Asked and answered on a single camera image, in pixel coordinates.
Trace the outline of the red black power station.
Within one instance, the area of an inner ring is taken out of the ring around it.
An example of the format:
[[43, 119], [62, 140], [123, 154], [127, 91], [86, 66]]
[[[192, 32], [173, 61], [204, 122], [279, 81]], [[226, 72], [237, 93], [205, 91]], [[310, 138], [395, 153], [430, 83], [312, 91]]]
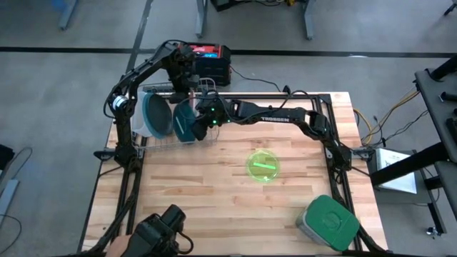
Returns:
[[231, 50], [225, 45], [186, 42], [177, 43], [181, 48], [189, 45], [194, 52], [195, 59], [190, 66], [190, 75], [199, 78], [213, 79], [217, 86], [228, 86], [231, 83]]

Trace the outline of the light blue geometric plate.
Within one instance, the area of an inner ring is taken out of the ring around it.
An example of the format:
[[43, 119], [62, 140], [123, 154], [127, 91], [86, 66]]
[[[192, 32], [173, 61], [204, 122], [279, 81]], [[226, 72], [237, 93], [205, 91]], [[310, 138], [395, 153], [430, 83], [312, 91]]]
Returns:
[[164, 97], [147, 93], [142, 103], [142, 112], [148, 137], [163, 139], [172, 133], [172, 112]]

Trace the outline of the green lidded container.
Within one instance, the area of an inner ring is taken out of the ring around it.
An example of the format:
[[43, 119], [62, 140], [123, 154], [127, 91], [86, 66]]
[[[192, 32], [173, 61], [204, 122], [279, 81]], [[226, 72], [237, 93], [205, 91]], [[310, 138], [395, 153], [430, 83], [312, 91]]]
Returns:
[[312, 200], [297, 216], [295, 224], [315, 243], [340, 252], [348, 250], [360, 228], [358, 219], [327, 195]]

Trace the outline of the black rounded object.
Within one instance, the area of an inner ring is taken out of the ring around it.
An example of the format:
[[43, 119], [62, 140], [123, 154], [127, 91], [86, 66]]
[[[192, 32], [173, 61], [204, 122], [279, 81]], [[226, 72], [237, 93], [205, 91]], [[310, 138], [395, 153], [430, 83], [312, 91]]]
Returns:
[[[183, 232], [185, 220], [186, 214], [174, 204], [162, 215], [151, 214], [136, 226], [121, 257], [177, 257], [179, 254], [190, 254], [194, 242]], [[177, 235], [190, 243], [188, 250], [180, 249]]]

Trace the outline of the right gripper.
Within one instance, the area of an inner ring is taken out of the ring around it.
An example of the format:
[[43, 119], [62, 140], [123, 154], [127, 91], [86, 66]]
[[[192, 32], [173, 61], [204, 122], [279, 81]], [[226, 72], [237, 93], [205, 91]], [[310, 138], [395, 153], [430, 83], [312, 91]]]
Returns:
[[207, 135], [208, 126], [221, 126], [224, 124], [224, 105], [220, 101], [200, 99], [195, 106], [200, 113], [199, 121], [196, 121], [191, 130], [198, 141], [203, 141]]

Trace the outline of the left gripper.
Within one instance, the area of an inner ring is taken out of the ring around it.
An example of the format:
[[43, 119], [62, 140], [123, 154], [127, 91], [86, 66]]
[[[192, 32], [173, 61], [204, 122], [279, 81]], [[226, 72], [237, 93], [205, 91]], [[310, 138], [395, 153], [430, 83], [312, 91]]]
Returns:
[[174, 87], [169, 96], [170, 104], [179, 104], [189, 97], [189, 92], [199, 86], [200, 76], [195, 72], [196, 55], [191, 49], [179, 49], [173, 56], [169, 78]]

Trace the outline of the person's hand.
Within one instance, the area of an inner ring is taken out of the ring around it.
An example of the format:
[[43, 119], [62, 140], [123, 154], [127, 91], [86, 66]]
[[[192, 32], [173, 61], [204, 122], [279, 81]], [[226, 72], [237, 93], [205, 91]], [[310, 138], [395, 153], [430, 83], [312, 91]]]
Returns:
[[121, 257], [127, 249], [131, 235], [118, 236], [109, 246], [105, 257]]

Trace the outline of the grey desk leg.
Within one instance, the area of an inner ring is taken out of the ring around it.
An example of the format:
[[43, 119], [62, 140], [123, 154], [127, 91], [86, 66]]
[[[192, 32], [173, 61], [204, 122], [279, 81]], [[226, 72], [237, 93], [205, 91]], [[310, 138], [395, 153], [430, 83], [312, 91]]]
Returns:
[[76, 10], [79, 0], [56, 0], [59, 11], [61, 12], [58, 27], [65, 31], [68, 29], [71, 17]]

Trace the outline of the black side table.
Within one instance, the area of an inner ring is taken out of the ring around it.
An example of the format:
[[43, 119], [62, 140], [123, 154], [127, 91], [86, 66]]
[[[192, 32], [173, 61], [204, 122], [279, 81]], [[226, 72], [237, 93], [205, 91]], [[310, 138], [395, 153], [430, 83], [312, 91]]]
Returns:
[[442, 188], [457, 220], [457, 54], [436, 69], [425, 69], [415, 73], [416, 88], [421, 93], [440, 141], [389, 168], [371, 174], [371, 183], [383, 183], [383, 175], [401, 169], [405, 173], [420, 171], [433, 165], [437, 174], [422, 178], [430, 201], [427, 207], [434, 226], [428, 228], [429, 235], [440, 236], [446, 232], [441, 215], [433, 199], [432, 190]]

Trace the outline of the translucent plastic utensil caddy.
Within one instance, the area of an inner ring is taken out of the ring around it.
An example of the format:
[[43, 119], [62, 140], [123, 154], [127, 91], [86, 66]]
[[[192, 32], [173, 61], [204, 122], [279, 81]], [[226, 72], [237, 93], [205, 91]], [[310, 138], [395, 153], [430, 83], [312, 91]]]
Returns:
[[138, 93], [138, 101], [135, 105], [134, 114], [131, 117], [131, 129], [134, 133], [137, 133], [143, 137], [151, 137], [152, 134], [146, 125], [147, 115], [144, 104], [146, 103], [146, 97], [148, 94], [144, 91]]

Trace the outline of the white paper booklet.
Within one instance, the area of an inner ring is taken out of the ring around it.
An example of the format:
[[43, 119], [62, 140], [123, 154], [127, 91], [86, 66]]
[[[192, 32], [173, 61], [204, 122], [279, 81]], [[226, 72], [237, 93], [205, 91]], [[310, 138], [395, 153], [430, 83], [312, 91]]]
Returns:
[[[376, 172], [403, 161], [411, 156], [410, 153], [399, 152], [387, 148], [378, 148], [375, 150], [375, 167]], [[381, 177], [383, 183], [376, 180], [377, 186], [382, 189], [398, 191], [416, 195], [418, 193], [416, 185], [416, 175], [413, 171], [405, 173], [401, 169], [394, 169], [393, 172], [388, 170], [386, 175]]]

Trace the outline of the black computer case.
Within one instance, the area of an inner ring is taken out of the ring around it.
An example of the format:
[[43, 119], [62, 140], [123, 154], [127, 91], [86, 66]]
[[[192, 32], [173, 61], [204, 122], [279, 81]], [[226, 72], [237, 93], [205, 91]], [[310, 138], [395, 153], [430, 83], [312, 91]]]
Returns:
[[12, 148], [0, 144], [0, 170], [4, 170], [7, 164], [14, 158], [15, 153]]

